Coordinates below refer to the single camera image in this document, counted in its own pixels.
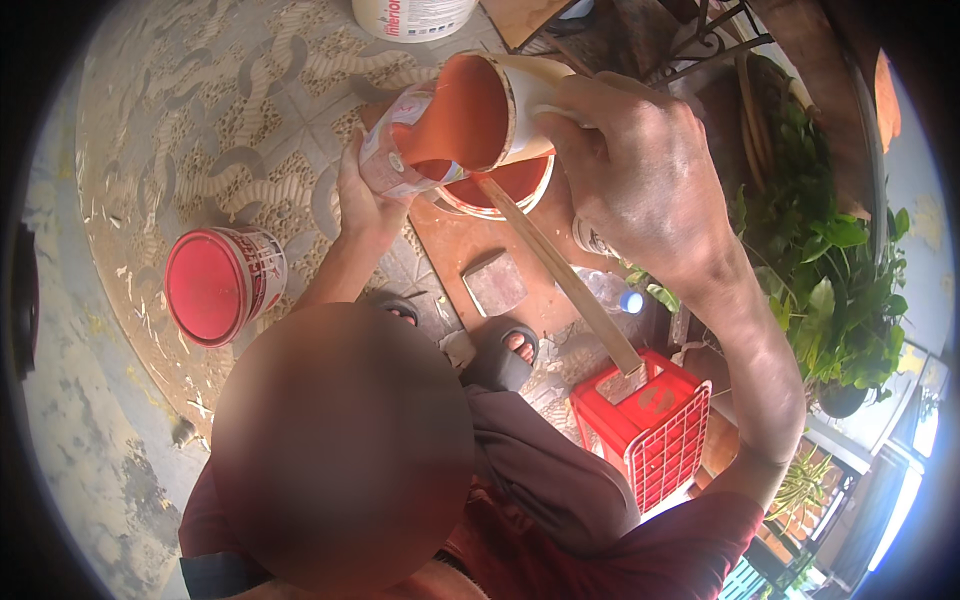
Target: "plastic crate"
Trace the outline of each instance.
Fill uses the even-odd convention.
[[[707,432],[711,384],[649,349],[637,351],[646,383],[616,404],[597,387],[616,376],[610,367],[570,394],[584,447],[589,425],[623,459],[640,513],[646,513],[690,479],[700,467]]]

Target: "red lid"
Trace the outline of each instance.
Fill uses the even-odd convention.
[[[240,263],[215,231],[185,233],[167,259],[163,287],[174,321],[191,340],[216,348],[243,324]]]

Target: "gray shorts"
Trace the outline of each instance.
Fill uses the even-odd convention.
[[[568,440],[520,394],[467,386],[474,472],[494,483],[563,550],[588,557],[640,524],[610,463]]]

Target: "sandal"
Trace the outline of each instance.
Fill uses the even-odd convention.
[[[524,343],[533,346],[531,363],[503,343],[513,333],[522,334]],[[539,352],[540,339],[533,329],[510,317],[493,317],[484,327],[476,358],[460,374],[460,383],[464,387],[476,384],[491,392],[519,392],[534,371]]]
[[[400,294],[394,294],[384,289],[374,290],[360,300],[373,308],[381,310],[395,310],[400,313],[400,317],[410,317],[414,320],[414,327],[420,325],[420,313],[417,307],[408,299]]]

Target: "plant pot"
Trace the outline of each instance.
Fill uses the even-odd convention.
[[[820,409],[834,419],[845,419],[855,413],[867,398],[867,390],[852,385],[834,388],[820,398]]]

